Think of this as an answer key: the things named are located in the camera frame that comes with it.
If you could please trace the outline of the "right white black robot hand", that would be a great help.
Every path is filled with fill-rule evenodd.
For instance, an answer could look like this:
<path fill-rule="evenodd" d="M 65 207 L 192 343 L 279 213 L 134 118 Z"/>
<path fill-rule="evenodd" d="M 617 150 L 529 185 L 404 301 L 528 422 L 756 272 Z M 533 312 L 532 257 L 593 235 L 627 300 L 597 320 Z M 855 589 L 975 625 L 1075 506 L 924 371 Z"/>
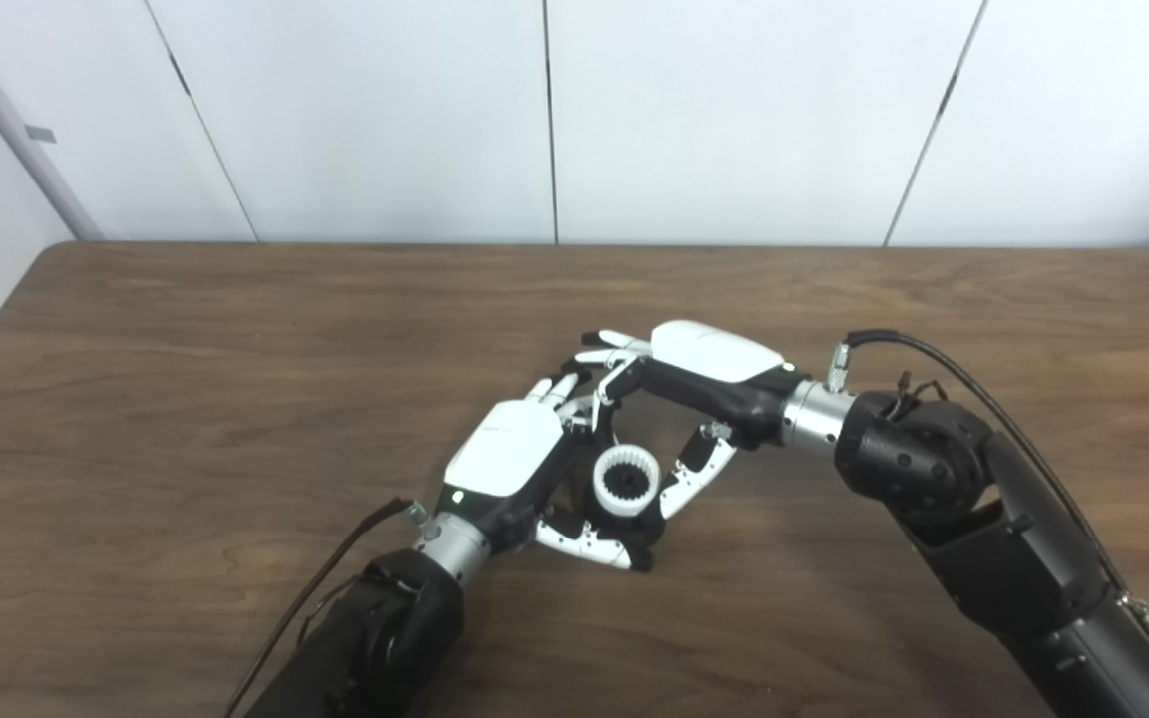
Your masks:
<path fill-rule="evenodd" d="M 662 323 L 647 340 L 597 330 L 585 333 L 583 343 L 586 350 L 566 366 L 606 372 L 589 410 L 589 427 L 602 449 L 618 441 L 614 414 L 637 391 L 711 420 L 694 435 L 697 465 L 684 464 L 683 476 L 660 491 L 658 508 L 666 519 L 710 485 L 734 451 L 785 443 L 786 406 L 807 378 L 770 347 L 694 321 Z"/>

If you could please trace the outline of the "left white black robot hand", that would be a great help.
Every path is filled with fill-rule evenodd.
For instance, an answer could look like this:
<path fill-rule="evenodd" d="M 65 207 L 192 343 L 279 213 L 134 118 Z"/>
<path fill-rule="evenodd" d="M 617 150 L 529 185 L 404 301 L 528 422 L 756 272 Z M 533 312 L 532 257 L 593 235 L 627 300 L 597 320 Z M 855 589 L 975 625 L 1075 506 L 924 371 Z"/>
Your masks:
<path fill-rule="evenodd" d="M 649 572 L 650 551 L 552 510 L 574 454 L 591 443 L 589 408 L 572 392 L 589 373 L 553 375 L 485 414 L 444 469 L 441 495 L 416 549 L 466 582 L 494 555 L 531 542 L 602 566 Z"/>

